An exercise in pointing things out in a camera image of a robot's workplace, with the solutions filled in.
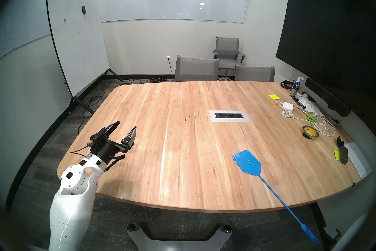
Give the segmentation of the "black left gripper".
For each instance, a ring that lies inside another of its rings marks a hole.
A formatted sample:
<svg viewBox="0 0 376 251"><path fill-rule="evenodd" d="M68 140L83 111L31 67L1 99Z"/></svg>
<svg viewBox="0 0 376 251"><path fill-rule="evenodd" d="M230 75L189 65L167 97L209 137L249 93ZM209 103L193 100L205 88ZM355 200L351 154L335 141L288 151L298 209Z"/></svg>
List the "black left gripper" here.
<svg viewBox="0 0 376 251"><path fill-rule="evenodd" d="M110 136L119 126L120 121L103 127L106 136ZM109 140L105 137L95 138L95 155L100 158L106 165L114 165L117 161L123 160L125 154L134 145L136 138L137 126L134 126L127 136L121 140L121 144Z"/></svg>

